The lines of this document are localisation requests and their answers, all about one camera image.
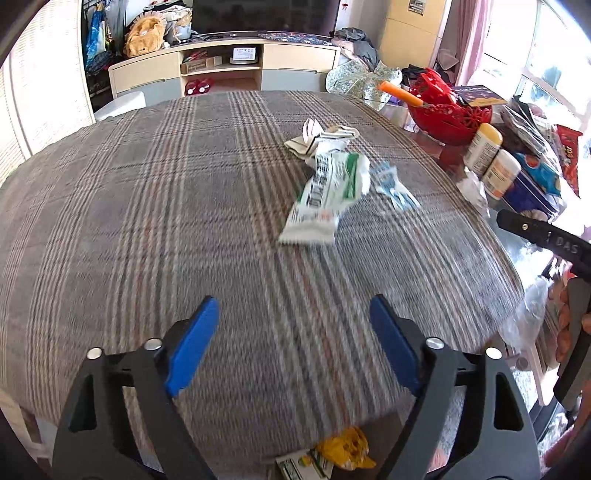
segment table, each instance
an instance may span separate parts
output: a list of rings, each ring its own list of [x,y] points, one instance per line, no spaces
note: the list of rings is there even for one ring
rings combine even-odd
[[[277,244],[312,175],[283,142],[309,117],[357,128],[350,149],[395,164],[422,209],[397,213],[372,190],[334,245]],[[330,94],[221,93],[107,119],[20,166],[0,212],[0,388],[40,417],[57,422],[90,347],[136,348],[205,295],[219,300],[177,402],[216,473],[395,409],[400,388],[368,322],[376,293],[472,352],[522,294],[432,159],[361,101]]]

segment stuffed animal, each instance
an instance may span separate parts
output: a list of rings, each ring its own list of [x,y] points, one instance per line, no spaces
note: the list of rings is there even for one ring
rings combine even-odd
[[[139,14],[127,35],[124,53],[128,57],[137,57],[158,50],[164,41],[166,20],[159,12]]]

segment television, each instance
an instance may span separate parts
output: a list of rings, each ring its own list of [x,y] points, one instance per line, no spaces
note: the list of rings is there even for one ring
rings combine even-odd
[[[200,33],[289,31],[329,36],[340,0],[193,0]]]

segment white bottle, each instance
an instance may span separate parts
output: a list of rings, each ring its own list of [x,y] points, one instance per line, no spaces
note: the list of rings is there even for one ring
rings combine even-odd
[[[481,178],[502,143],[503,136],[495,127],[491,124],[482,124],[464,155],[464,165]]]
[[[521,165],[515,157],[507,150],[500,150],[482,177],[484,189],[495,200],[500,200],[520,171]]]

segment red basket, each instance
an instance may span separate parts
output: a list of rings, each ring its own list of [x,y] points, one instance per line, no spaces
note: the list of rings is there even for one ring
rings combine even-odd
[[[489,106],[471,107],[454,103],[452,89],[432,69],[419,75],[410,93],[427,104],[408,107],[415,123],[433,138],[448,145],[469,145],[478,127],[492,118]]]
[[[408,111],[421,130],[448,145],[469,145],[478,127],[492,118],[489,106],[409,106]]]

